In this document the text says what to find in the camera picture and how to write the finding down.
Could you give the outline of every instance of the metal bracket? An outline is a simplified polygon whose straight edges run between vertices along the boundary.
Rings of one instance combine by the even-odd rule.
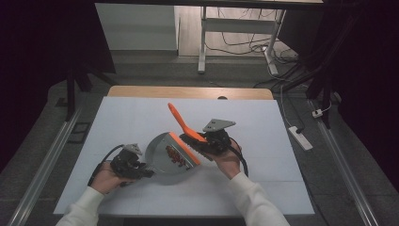
[[[202,129],[203,132],[216,132],[224,128],[235,125],[235,121],[223,121],[212,119],[209,123]]]

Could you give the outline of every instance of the metal frame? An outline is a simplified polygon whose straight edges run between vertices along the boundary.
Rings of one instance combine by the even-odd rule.
[[[201,11],[201,36],[199,46],[199,73],[205,73],[205,36],[206,32],[232,32],[232,33],[255,33],[271,35],[269,45],[263,52],[266,58],[267,67],[271,75],[278,75],[279,72],[271,56],[273,46],[276,42],[279,28],[285,10],[278,10],[279,16],[276,21],[257,21],[243,19],[207,18],[206,7]]]
[[[311,105],[311,108],[315,109],[311,101],[309,101],[309,104]],[[326,125],[321,120],[317,120],[317,125],[319,126],[320,132],[322,133],[326,144],[331,151],[337,168],[346,183],[346,187],[348,188],[349,192],[352,194],[355,200],[355,204],[359,210],[361,218],[363,219],[364,225],[378,226],[379,224],[376,219],[375,213],[371,205],[367,201],[367,198],[364,195],[364,192],[361,189],[358,181],[356,180],[355,175],[350,169],[349,164],[346,162],[343,151],[341,150],[340,145],[338,144],[334,135],[329,129],[327,129]]]
[[[74,127],[83,110],[86,99],[87,94],[82,94],[82,100],[80,101],[76,111],[71,116],[71,119],[62,124],[58,134],[56,135],[56,139],[41,162],[35,177],[33,178],[18,207],[15,209],[14,214],[8,222],[8,226],[24,225],[26,223],[41,191],[44,188],[44,185],[47,182],[47,179],[50,176],[50,173],[54,168],[54,165],[56,164],[59,155],[61,154],[62,149],[64,148],[65,143],[67,142],[72,128]]]

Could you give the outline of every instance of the white wall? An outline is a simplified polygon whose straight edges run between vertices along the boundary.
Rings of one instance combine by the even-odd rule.
[[[175,7],[96,3],[110,50],[177,50]]]

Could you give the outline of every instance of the power strip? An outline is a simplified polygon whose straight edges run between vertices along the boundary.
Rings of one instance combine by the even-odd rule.
[[[303,150],[308,151],[313,148],[313,146],[308,142],[308,140],[303,136],[303,134],[296,133],[296,126],[292,126],[288,128],[288,131],[291,132],[291,135],[296,139],[296,141],[299,143],[299,145],[302,147]]]

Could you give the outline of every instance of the metal rail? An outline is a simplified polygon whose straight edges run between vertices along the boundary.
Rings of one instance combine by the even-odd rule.
[[[346,183],[346,187],[349,192],[352,194],[355,204],[359,210],[359,214],[363,219],[364,225],[366,226],[378,226],[378,221],[375,217],[375,213],[367,201],[366,196],[364,195],[363,190],[361,189],[358,181],[355,178],[352,170],[349,167],[349,164],[346,162],[343,151],[338,145],[337,140],[335,139],[332,132],[326,128],[321,120],[317,120],[317,124],[319,129],[328,145],[329,150],[335,160],[338,170],[340,171],[343,180]]]
[[[88,95],[85,93],[82,94],[82,100],[80,101],[80,104],[72,115],[71,119],[69,121],[65,121],[62,124],[52,146],[50,147],[43,161],[41,162],[41,165],[36,172],[35,177],[33,178],[28,189],[24,193],[24,196],[22,197],[18,207],[15,209],[14,214],[8,222],[8,226],[24,225],[26,223],[36,201],[38,200],[41,191],[44,188],[44,185],[47,182],[47,179],[50,176],[50,173],[52,172],[56,164],[56,161],[62,149],[64,148],[65,143],[67,142],[68,136],[71,133],[72,128],[74,127],[80,113],[83,110],[87,96]]]

